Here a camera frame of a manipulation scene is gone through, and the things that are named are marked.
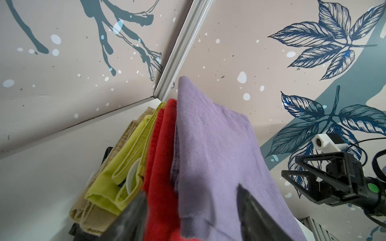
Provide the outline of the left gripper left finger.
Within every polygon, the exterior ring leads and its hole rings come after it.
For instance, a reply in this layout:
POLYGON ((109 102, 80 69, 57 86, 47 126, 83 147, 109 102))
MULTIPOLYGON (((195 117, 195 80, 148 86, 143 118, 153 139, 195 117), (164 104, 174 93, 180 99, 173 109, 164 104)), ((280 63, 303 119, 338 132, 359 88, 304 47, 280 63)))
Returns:
POLYGON ((97 241, 142 241, 147 213, 147 196, 140 191, 97 241))

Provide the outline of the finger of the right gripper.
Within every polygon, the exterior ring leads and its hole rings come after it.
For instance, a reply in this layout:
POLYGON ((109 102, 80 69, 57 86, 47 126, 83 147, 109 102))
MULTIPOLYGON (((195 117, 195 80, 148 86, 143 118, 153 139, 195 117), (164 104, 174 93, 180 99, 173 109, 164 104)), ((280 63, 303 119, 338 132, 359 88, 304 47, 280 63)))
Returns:
POLYGON ((327 153, 327 154, 317 154, 309 156, 297 156, 295 158, 295 163, 303 167, 306 170, 313 170, 316 173, 327 173, 328 175, 346 175, 346 154, 343 152, 327 153), (311 165, 312 162, 327 162, 325 170, 315 168, 311 165))
POLYGON ((283 170, 282 177, 293 185, 297 191, 305 196, 309 201, 321 205, 326 204, 331 206, 331 185, 327 182, 332 175, 321 170, 310 171, 289 171, 283 170), (292 176, 304 177, 307 179, 307 184, 304 187, 295 181, 292 176))

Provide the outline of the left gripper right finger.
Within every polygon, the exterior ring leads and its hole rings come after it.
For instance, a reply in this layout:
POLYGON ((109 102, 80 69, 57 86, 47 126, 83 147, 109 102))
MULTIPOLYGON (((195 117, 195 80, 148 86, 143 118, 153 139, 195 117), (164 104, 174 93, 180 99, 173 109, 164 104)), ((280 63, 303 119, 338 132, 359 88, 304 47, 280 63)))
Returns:
POLYGON ((242 185, 237 187, 237 211, 244 241, 291 241, 273 218, 242 185))

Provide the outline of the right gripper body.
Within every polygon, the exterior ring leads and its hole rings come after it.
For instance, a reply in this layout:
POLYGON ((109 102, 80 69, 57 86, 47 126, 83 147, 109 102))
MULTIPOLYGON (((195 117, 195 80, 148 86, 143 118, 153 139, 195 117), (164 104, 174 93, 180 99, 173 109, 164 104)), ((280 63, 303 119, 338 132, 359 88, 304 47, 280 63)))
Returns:
POLYGON ((362 164, 351 153, 334 152, 327 154, 329 164, 327 174, 334 180, 328 205, 366 205, 368 191, 362 164))

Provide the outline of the red garment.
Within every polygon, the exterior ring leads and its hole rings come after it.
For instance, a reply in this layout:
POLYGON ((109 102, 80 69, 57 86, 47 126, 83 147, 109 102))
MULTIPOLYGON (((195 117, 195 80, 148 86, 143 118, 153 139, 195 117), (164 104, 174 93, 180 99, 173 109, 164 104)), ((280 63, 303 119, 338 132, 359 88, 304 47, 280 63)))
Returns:
POLYGON ((157 115, 150 139, 143 190, 148 220, 145 241, 184 241, 178 214, 178 195, 170 180, 173 162, 177 101, 169 99, 157 115))

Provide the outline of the tan garment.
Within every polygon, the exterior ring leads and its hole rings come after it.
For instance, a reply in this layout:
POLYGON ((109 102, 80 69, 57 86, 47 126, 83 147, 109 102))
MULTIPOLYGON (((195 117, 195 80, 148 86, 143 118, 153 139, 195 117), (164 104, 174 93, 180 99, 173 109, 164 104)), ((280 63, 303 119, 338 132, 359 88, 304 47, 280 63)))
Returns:
POLYGON ((110 224, 116 219, 117 215, 102 209, 90 201, 85 199, 85 194, 96 181, 97 177, 102 173, 106 166, 112 161, 112 159, 118 154, 123 148, 124 144, 130 138, 132 133, 136 130, 140 122, 145 118, 146 115, 153 114, 155 109, 148 107, 146 111, 137 119, 133 120, 127 127, 126 131, 121 136, 115 147, 109 147, 105 151, 104 159, 101 167, 96 174, 91 176, 89 183, 86 185, 85 190, 78 197, 69 212, 70 219, 78 224, 83 232, 91 235, 100 236, 110 224))

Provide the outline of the yellow green garment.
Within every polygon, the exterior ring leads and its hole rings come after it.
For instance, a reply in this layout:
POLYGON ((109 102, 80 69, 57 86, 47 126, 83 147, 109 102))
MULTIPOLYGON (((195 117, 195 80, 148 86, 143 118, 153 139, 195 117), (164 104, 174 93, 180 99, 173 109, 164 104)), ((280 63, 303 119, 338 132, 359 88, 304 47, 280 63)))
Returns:
POLYGON ((165 106, 161 102, 153 114, 144 117, 86 192, 86 200, 119 215, 142 190, 150 139, 158 113, 165 106))

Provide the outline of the black trousers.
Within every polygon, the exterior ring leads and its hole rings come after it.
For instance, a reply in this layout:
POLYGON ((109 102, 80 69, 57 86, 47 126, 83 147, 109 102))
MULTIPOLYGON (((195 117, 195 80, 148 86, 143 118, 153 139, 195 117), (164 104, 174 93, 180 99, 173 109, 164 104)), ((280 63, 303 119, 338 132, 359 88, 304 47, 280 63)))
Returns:
POLYGON ((68 233, 74 236, 75 241, 96 240, 117 217, 84 198, 89 187, 88 184, 69 211, 69 218, 74 224, 68 233))

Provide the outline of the purple garment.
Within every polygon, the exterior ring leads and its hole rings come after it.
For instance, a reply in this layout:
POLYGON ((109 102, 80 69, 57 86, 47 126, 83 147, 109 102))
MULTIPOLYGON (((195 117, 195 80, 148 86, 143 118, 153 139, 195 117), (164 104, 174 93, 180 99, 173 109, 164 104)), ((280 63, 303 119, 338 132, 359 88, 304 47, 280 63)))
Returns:
POLYGON ((178 82, 181 236, 240 241, 237 188, 246 188, 279 227, 305 240, 261 154, 249 119, 214 103, 187 77, 178 82))

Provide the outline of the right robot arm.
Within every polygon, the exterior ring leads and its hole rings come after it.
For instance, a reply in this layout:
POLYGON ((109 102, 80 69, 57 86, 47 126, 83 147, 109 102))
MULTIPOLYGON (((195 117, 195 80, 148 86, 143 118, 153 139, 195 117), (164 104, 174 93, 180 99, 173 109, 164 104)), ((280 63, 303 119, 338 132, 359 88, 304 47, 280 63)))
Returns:
POLYGON ((376 178, 366 177, 361 163, 345 152, 296 157, 295 163, 302 170, 283 170, 281 175, 311 202, 331 207, 350 203, 385 227, 376 219, 386 215, 386 176, 378 164, 378 158, 385 154, 382 150, 373 158, 376 178))

